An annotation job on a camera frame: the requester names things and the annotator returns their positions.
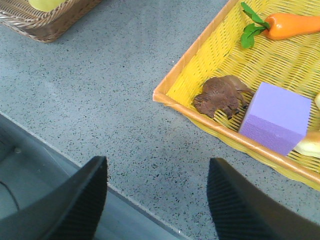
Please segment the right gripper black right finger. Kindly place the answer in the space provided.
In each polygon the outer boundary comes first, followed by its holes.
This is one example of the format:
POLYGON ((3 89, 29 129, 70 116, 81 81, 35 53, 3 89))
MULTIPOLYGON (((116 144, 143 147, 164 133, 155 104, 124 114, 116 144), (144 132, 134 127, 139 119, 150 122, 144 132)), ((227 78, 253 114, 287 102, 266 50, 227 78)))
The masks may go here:
POLYGON ((206 195, 220 240, 318 240, 320 226, 268 197, 222 158, 209 161, 206 195))

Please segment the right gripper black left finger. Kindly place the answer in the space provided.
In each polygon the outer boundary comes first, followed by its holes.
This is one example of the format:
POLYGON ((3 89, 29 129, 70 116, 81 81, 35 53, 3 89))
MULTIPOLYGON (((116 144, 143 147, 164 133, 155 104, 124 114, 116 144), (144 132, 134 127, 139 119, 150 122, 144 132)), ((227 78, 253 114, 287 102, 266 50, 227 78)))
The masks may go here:
POLYGON ((0 221, 2 240, 92 240, 107 198, 107 159, 95 156, 42 199, 0 221))

